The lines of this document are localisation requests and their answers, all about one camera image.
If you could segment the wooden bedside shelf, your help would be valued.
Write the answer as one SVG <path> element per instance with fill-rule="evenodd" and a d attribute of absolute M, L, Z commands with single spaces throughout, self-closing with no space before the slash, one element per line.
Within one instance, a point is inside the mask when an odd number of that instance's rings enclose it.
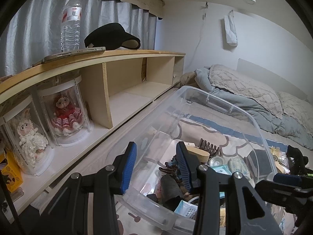
<path fill-rule="evenodd" d="M 54 146 L 54 157 L 40 176 L 22 171 L 23 194 L 14 201 L 22 213 L 42 192 L 79 159 L 159 96 L 168 92 L 183 74 L 185 55 L 157 50 L 116 50 L 77 54 L 36 65 L 1 83 L 1 105 L 8 99 L 31 95 Z M 38 84 L 55 76 L 82 76 L 80 91 L 89 119 L 90 135 L 70 147 L 56 145 L 49 132 L 37 95 Z"/>

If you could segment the grey curtain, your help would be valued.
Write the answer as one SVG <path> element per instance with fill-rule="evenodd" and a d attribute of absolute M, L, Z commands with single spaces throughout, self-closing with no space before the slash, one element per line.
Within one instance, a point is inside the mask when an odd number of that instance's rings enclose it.
<path fill-rule="evenodd" d="M 44 57 L 59 53 L 62 11 L 69 0 L 27 0 L 1 35 L 1 76 L 15 75 Z M 138 37 L 142 49 L 154 49 L 157 18 L 120 0 L 81 0 L 80 47 L 85 37 L 107 23 L 118 22 Z"/>

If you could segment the brown hair claw clip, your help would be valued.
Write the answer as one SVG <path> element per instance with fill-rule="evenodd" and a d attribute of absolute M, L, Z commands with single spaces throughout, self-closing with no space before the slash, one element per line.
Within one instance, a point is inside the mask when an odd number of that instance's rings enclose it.
<path fill-rule="evenodd" d="M 201 150 L 208 152 L 210 154 L 210 157 L 222 156 L 222 150 L 219 146 L 216 146 L 213 143 L 204 140 L 203 138 L 200 139 L 198 147 Z"/>

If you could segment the patterned bed sheet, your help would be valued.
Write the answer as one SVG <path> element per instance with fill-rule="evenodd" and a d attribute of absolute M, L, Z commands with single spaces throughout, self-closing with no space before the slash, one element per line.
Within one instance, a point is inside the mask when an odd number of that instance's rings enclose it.
<path fill-rule="evenodd" d="M 245 158 L 252 150 L 264 150 L 255 135 L 221 126 L 211 120 L 187 116 L 167 119 L 165 125 L 136 124 L 115 149 L 130 141 L 137 146 L 137 164 L 130 187 L 118 201 L 117 216 L 121 234 L 190 234 L 195 220 L 174 211 L 181 200 L 197 205 L 197 195 L 187 192 L 176 169 L 176 144 L 198 148 L 200 139 L 219 146 L 222 156 L 210 157 L 208 165 L 227 165 L 230 171 L 244 172 L 254 183 Z"/>

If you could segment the grey blue duvet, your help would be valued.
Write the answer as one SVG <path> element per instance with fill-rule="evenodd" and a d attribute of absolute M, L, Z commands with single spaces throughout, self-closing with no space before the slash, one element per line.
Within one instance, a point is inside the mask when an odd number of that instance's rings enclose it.
<path fill-rule="evenodd" d="M 312 150 L 312 136 L 308 134 L 303 126 L 294 118 L 283 114 L 282 118 L 279 119 L 263 108 L 255 100 L 233 94 L 226 89 L 211 85 L 209 71 L 210 68 L 206 67 L 195 71 L 195 81 L 200 89 L 245 110 L 254 117 L 260 129 L 289 138 L 299 145 Z"/>

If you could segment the teal plastic bag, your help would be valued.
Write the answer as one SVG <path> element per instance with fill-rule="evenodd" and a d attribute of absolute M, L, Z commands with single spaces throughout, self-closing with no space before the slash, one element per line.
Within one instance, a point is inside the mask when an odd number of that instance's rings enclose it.
<path fill-rule="evenodd" d="M 221 165 L 221 166 L 214 166 L 211 167 L 215 172 L 220 173 L 220 174 L 226 174 L 231 176 L 232 172 L 229 170 L 228 166 L 225 165 Z"/>

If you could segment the blue white medicine sachet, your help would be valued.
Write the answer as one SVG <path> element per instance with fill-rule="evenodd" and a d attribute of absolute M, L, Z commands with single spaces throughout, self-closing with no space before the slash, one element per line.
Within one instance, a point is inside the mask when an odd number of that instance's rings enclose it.
<path fill-rule="evenodd" d="M 181 200 L 174 212 L 185 218 L 196 220 L 197 206 Z"/>

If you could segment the yellow tissue pack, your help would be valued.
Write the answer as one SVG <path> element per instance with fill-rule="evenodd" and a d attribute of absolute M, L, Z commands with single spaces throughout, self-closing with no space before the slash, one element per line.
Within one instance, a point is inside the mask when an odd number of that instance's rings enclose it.
<path fill-rule="evenodd" d="M 225 227 L 226 226 L 226 208 L 225 207 L 221 207 L 220 208 L 219 226 L 220 227 Z"/>

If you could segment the red dress doll in case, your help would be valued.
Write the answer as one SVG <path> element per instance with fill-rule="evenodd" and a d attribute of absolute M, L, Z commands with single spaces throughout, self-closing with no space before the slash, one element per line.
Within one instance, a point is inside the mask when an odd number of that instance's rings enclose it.
<path fill-rule="evenodd" d="M 56 145 L 70 147 L 94 129 L 80 91 L 80 74 L 55 76 L 38 84 L 37 95 L 49 132 Z"/>

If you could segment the clear plastic storage bin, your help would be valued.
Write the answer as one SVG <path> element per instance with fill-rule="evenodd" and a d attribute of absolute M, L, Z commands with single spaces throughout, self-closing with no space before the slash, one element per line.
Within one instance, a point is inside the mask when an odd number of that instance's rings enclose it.
<path fill-rule="evenodd" d="M 112 164 L 131 141 L 137 146 L 134 171 L 116 205 L 122 234 L 192 234 L 198 194 L 181 182 L 178 142 L 214 171 L 240 172 L 252 186 L 272 180 L 277 172 L 253 117 L 192 87 L 179 89 L 121 136 L 103 142 L 88 172 Z"/>

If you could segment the black gift box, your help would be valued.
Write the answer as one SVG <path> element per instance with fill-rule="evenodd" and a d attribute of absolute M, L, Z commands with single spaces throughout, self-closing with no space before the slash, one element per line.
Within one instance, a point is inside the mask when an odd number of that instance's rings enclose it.
<path fill-rule="evenodd" d="M 266 178 L 272 172 L 265 150 L 252 150 L 245 161 L 254 178 Z"/>

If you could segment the clear water bottle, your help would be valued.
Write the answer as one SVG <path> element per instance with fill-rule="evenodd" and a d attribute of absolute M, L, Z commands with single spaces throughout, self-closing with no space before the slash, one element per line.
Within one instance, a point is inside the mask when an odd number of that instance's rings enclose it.
<path fill-rule="evenodd" d="M 62 28 L 60 33 L 60 47 L 62 52 L 79 49 L 81 15 L 81 1 L 69 0 L 62 12 Z"/>

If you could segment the white wall pouch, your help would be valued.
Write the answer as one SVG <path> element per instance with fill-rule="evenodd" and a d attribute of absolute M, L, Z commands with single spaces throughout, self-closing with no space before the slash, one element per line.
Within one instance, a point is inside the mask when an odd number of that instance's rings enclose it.
<path fill-rule="evenodd" d="M 226 34 L 226 43 L 231 47 L 237 47 L 238 37 L 233 10 L 224 16 L 224 30 Z"/>

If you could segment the white headboard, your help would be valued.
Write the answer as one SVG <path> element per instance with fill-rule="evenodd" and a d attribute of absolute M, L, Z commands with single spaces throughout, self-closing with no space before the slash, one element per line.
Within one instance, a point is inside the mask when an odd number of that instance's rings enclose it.
<path fill-rule="evenodd" d="M 298 87 L 296 87 L 286 79 L 282 78 L 281 76 L 259 65 L 240 58 L 238 59 L 236 71 L 252 79 L 265 83 L 276 92 L 287 92 L 301 100 L 305 100 L 307 102 L 309 101 L 305 92 L 303 92 Z"/>

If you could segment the beige quilted pillow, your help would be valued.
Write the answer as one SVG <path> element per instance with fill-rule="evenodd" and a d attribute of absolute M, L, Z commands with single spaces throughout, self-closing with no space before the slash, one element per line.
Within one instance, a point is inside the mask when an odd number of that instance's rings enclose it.
<path fill-rule="evenodd" d="M 211 85 L 253 99 L 275 117 L 282 118 L 283 108 L 278 95 L 265 83 L 220 64 L 210 67 L 209 80 Z"/>
<path fill-rule="evenodd" d="M 312 134 L 312 105 L 286 92 L 277 92 L 283 111 L 293 117 L 303 128 Z"/>

